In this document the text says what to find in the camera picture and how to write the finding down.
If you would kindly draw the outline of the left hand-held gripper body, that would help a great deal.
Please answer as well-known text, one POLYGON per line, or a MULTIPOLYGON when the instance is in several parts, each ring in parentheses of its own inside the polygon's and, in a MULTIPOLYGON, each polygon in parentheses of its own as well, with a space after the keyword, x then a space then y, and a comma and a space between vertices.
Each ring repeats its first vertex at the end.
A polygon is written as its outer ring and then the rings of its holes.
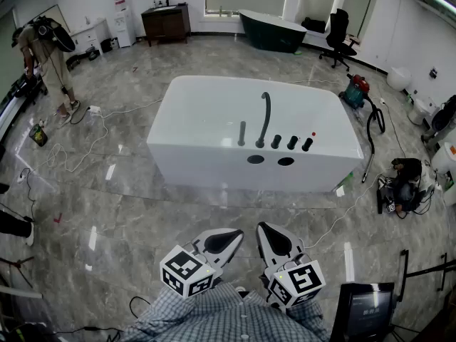
POLYGON ((160 279, 183 299, 196 296, 214 286, 216 271, 208 264, 202 252, 192 244, 187 251, 175 246, 160 262, 160 279))

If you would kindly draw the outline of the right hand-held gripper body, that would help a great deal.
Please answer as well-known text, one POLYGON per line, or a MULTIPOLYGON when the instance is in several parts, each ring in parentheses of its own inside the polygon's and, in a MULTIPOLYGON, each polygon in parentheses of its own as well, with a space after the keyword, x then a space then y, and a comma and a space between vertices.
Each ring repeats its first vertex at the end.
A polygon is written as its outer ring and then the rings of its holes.
POLYGON ((317 260, 289 261, 266 276, 266 302, 284 311, 310 301, 325 285, 317 260))

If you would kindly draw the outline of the person's left forearm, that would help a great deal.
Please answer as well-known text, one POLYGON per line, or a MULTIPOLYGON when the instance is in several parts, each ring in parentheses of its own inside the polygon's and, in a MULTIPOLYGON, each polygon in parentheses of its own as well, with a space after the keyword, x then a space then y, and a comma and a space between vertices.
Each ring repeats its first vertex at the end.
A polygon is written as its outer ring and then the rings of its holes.
POLYGON ((156 301, 138 318, 135 330, 141 338, 158 337, 183 324, 197 307, 197 297, 183 299, 175 292, 164 288, 156 301))

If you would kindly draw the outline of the person's right forearm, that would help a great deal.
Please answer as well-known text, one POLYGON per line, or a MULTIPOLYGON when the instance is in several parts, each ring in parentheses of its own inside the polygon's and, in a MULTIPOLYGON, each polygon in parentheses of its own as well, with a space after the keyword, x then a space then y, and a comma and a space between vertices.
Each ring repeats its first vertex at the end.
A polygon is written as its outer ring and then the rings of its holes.
POLYGON ((309 299, 286 310, 286 315, 311 332, 313 337, 306 342, 329 342, 329 332, 323 311, 315 299, 309 299))

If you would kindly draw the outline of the person's checked shirt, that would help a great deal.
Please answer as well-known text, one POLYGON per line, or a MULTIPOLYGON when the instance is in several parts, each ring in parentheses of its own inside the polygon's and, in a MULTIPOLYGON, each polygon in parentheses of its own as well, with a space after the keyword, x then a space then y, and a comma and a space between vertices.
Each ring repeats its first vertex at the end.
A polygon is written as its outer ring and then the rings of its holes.
POLYGON ((119 342, 306 342, 313 337, 255 290, 241 296, 231 283, 222 283, 196 297, 196 309, 180 326, 146 339, 135 330, 136 319, 119 342))

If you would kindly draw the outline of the black metal rack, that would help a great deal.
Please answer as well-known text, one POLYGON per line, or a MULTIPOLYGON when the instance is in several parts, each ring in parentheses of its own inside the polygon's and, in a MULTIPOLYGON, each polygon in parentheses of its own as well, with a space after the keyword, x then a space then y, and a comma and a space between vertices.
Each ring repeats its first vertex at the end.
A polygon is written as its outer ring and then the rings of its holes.
POLYGON ((449 272, 449 270, 453 266, 453 263, 451 261, 448 261, 447 253, 444 253, 443 255, 440 256, 441 262, 438 265, 428 267, 426 269, 421 269, 418 271, 409 271, 409 267, 408 267, 409 256, 410 256, 410 252, 408 249, 403 249, 400 252, 400 260, 403 262, 403 270, 402 270, 401 278, 400 278, 400 295, 404 294, 408 279, 419 277, 419 276, 424 276, 426 274, 432 274, 432 273, 441 274, 440 283, 438 284, 436 291, 437 292, 443 291, 445 288, 446 274, 449 272))

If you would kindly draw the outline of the black curved faucet spout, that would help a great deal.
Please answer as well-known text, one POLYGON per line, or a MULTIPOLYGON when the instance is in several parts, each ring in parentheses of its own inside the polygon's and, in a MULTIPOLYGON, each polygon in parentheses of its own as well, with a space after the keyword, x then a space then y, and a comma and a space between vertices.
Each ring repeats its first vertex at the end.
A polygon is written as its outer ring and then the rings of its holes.
POLYGON ((255 142, 255 145, 257 148, 263 148, 264 147, 264 138, 269 126, 269 121, 271 117, 271 98, 268 92, 263 92, 261 95, 261 98, 265 100, 266 103, 266 111, 265 111, 265 117, 264 117, 264 123, 260 132, 259 139, 255 142))

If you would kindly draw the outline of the white side table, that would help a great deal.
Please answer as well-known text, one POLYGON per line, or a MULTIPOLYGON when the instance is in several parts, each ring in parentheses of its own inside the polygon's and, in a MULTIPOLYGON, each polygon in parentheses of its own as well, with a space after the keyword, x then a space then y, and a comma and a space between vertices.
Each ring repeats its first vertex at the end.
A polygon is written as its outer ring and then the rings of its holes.
POLYGON ((9 294, 12 296, 26 297, 30 299, 42 299, 43 294, 35 291, 27 291, 22 289, 15 289, 8 286, 0 285, 0 293, 9 294))

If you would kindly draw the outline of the white bucket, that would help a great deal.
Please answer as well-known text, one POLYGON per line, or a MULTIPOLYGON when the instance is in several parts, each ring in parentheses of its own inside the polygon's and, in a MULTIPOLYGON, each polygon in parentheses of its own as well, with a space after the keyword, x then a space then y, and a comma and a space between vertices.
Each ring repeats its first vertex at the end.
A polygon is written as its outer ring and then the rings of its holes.
POLYGON ((456 171, 456 147, 450 142, 444 142, 433 155, 431 165, 441 175, 456 171))

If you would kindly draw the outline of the white toilet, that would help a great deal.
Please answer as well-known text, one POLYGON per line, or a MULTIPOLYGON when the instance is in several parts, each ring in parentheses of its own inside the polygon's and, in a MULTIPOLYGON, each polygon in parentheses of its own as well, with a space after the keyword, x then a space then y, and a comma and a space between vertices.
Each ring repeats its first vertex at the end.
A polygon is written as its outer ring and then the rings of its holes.
POLYGON ((406 67, 391 67, 387 74, 387 84, 396 91, 405 90, 412 83, 412 74, 406 67))
POLYGON ((434 116, 438 107, 430 99, 414 98, 410 111, 408 112, 408 119, 414 125, 422 125, 424 119, 429 119, 434 116))

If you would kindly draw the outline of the black low stand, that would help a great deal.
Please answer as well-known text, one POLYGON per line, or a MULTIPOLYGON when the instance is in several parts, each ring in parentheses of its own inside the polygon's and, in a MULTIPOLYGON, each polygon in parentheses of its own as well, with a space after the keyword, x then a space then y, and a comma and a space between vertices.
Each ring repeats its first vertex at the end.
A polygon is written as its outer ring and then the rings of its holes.
POLYGON ((73 55, 66 59, 66 66, 69 71, 72 71, 77 65, 81 63, 84 58, 89 56, 88 53, 73 55))

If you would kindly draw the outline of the dark wooden cabinet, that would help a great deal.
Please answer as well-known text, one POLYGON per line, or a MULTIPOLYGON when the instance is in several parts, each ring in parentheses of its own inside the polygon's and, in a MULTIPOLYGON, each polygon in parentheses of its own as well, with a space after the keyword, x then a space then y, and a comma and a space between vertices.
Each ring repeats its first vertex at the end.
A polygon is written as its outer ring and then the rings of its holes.
POLYGON ((191 36, 188 4, 148 9, 141 13, 145 36, 149 46, 152 41, 184 40, 191 36))

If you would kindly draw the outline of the black bag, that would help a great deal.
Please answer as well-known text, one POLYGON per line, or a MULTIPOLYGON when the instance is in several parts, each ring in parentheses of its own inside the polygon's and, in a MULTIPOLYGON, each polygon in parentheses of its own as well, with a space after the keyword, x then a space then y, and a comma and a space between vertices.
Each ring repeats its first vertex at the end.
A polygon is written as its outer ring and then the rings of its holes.
POLYGON ((326 30, 325 21, 311 19, 308 16, 301 22, 301 25, 308 31, 313 31, 316 33, 325 33, 326 30))

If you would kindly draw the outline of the black equipment cart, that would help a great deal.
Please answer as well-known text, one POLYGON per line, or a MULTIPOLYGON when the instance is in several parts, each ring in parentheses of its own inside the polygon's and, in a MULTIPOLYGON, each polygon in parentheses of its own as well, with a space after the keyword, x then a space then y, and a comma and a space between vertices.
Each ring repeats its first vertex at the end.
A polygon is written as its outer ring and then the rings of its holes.
POLYGON ((35 105, 36 97, 39 93, 48 94, 48 89, 43 82, 41 74, 34 74, 28 79, 24 73, 18 80, 13 82, 4 99, 0 102, 0 115, 5 112, 7 106, 14 98, 25 98, 35 105))

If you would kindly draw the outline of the white water dispenser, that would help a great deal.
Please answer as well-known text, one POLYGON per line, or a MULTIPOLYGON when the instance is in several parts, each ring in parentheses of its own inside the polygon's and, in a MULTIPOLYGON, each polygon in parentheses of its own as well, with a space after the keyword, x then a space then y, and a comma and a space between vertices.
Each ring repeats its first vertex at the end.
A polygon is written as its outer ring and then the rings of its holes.
POLYGON ((120 48, 133 46, 136 42, 131 0, 114 0, 114 27, 120 48))

